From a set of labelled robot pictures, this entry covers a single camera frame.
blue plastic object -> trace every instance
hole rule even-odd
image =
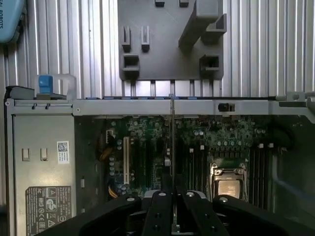
[[[19,22],[25,11],[25,0],[0,0],[0,43],[19,37]]]
[[[51,75],[40,75],[38,77],[39,93],[41,94],[53,94],[54,84],[53,77]]]

ribbed metal surface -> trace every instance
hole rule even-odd
[[[227,13],[224,77],[213,83],[122,83],[116,0],[28,0],[27,9],[19,42],[0,46],[1,97],[5,86],[33,87],[34,77],[44,73],[75,75],[80,98],[164,96],[170,92],[177,96],[257,97],[314,90],[313,0],[223,0]],[[55,92],[66,90],[66,83],[55,81]]]

